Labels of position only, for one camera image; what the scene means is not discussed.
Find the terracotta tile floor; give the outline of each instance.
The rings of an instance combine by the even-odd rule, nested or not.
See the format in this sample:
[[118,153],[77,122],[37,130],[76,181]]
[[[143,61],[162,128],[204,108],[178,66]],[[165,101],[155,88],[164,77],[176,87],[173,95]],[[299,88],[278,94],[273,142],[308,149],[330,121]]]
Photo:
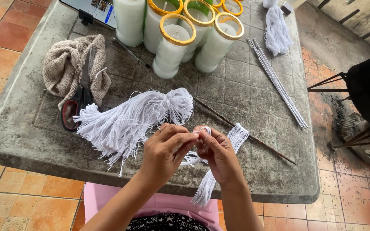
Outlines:
[[[0,0],[0,92],[50,2]],[[296,11],[308,86],[339,70],[320,55],[323,51],[318,52],[311,46],[318,38],[307,34],[313,17],[310,12],[309,6],[301,6]],[[334,36],[337,44],[341,36],[349,35]],[[341,55],[347,57],[346,51],[339,47],[326,48],[325,53],[336,50],[336,60],[340,60]],[[337,81],[328,87],[345,85]],[[347,149],[330,153],[326,143],[334,139],[332,108],[324,101],[323,94],[312,92],[309,98],[320,175],[317,201],[310,205],[253,203],[253,206],[267,231],[370,231],[370,167],[355,159]],[[352,104],[346,107],[355,110]],[[0,166],[0,230],[79,230],[85,220],[83,184]],[[221,201],[218,209],[225,230]]]

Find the beige towel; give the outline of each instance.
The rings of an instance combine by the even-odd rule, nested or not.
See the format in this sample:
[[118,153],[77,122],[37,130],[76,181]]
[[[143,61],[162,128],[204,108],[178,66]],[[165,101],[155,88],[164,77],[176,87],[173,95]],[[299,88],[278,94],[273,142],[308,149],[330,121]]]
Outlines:
[[91,96],[96,105],[102,104],[102,98],[110,86],[110,78],[106,71],[102,71],[106,61],[105,39],[101,34],[88,35],[73,40],[60,41],[54,44],[45,55],[42,76],[49,92],[64,97],[58,104],[62,105],[74,96],[84,69],[85,59],[90,48],[96,49],[94,62],[89,74]]

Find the phone screen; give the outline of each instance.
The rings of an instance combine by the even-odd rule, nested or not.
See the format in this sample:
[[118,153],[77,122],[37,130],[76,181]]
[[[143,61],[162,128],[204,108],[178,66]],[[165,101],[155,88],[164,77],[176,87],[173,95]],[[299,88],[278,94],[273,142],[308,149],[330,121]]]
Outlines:
[[75,10],[83,10],[91,14],[96,20],[116,28],[114,8],[111,3],[104,0],[60,0]]

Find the right hand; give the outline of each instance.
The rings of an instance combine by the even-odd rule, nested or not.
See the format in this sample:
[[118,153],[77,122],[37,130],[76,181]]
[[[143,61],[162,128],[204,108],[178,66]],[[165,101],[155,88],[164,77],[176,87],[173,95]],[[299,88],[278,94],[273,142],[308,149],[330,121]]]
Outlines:
[[[202,127],[204,126],[196,126],[194,131],[200,131]],[[213,176],[221,187],[246,184],[231,141],[219,131],[213,128],[211,130],[211,135],[205,129],[198,133],[200,139],[196,144],[198,156],[208,161]]]

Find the table top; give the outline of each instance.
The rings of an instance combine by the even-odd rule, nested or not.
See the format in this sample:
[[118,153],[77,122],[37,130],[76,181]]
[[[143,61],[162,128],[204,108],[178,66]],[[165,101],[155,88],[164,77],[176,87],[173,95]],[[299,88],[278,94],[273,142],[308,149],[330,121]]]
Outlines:
[[[275,147],[297,165],[275,155],[254,141],[246,140],[237,156],[251,189],[252,200],[269,203],[312,203],[319,195],[316,151],[311,126],[301,131],[288,107],[259,67],[246,38],[256,38],[265,48],[263,39],[266,10],[258,0],[243,1],[239,19],[245,34],[220,62],[212,74],[202,74],[193,59],[181,64],[171,80],[158,78],[126,50],[112,41],[115,31],[94,23],[84,26],[78,13],[54,2],[42,18],[0,96],[0,164],[53,176],[124,186],[139,169],[142,152],[136,160],[129,158],[118,177],[121,161],[108,169],[98,160],[100,153],[76,133],[65,131],[60,123],[58,103],[61,98],[45,90],[42,80],[44,55],[50,47],[67,38],[103,34],[106,40],[106,66],[111,86],[102,110],[109,110],[126,101],[134,91],[149,88],[168,92],[185,87],[198,99],[229,118],[239,122],[252,135]],[[307,124],[311,124],[303,69],[301,45],[295,15],[285,17],[294,41],[287,55],[269,60],[283,86],[293,99]],[[142,45],[132,48],[141,59],[151,64],[154,55]],[[231,129],[200,105],[185,125],[189,130],[207,124],[224,134]],[[181,166],[159,192],[193,196],[209,167]],[[212,198],[220,198],[220,187]]]

